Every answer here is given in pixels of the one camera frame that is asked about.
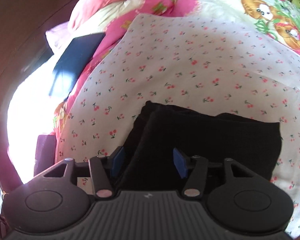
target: round pad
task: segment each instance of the round pad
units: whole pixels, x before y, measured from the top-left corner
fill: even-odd
[[[235,178],[214,189],[207,208],[225,228],[242,234],[285,229],[293,203],[284,191],[262,178]]]
[[[62,203],[62,196],[55,191],[42,190],[30,194],[26,198],[26,206],[32,211],[47,212],[51,211]]]
[[[234,202],[243,210],[257,212],[267,209],[271,204],[271,199],[262,192],[245,190],[234,196]]]
[[[88,195],[64,178],[30,181],[7,194],[3,202],[9,225],[28,233],[62,230],[79,221],[89,207]]]

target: blue gripper pad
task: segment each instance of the blue gripper pad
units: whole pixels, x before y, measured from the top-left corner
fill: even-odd
[[[126,156],[126,153],[124,151],[124,148],[121,147],[119,149],[119,152],[113,158],[112,168],[110,170],[111,177],[116,177],[118,175],[118,173],[122,167],[125,156]]]
[[[186,160],[177,148],[173,149],[173,163],[177,168],[178,173],[182,179],[188,177],[188,168],[186,166]]]

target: bed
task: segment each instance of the bed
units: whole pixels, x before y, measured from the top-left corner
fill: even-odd
[[[75,10],[89,6],[83,1]],[[282,153],[271,182],[293,199],[287,232],[299,235],[300,9],[287,0],[112,0],[90,14],[58,22],[70,19],[71,32],[57,45],[49,42],[55,55],[24,83],[26,89],[50,73],[72,38],[106,31],[66,102],[31,101],[40,104],[38,122],[55,114],[54,127],[44,128],[56,135],[55,161],[111,154],[147,100],[280,122]],[[10,107],[19,103],[15,98]],[[17,146],[10,143],[11,153]],[[17,156],[12,162],[17,170],[24,165]],[[90,181],[80,178],[78,185],[88,191]]]

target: sunlight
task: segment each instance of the sunlight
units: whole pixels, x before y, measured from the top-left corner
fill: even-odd
[[[37,138],[53,131],[53,114],[62,101],[49,98],[56,57],[32,73],[13,95],[8,109],[9,155],[23,183],[33,178]]]

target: black towel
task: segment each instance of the black towel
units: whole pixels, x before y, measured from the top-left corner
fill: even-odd
[[[173,163],[174,147],[210,162],[222,163],[224,158],[233,158],[269,180],[281,151],[279,128],[279,123],[227,113],[213,117],[148,101],[123,145],[127,158],[116,188],[182,188],[184,181]]]

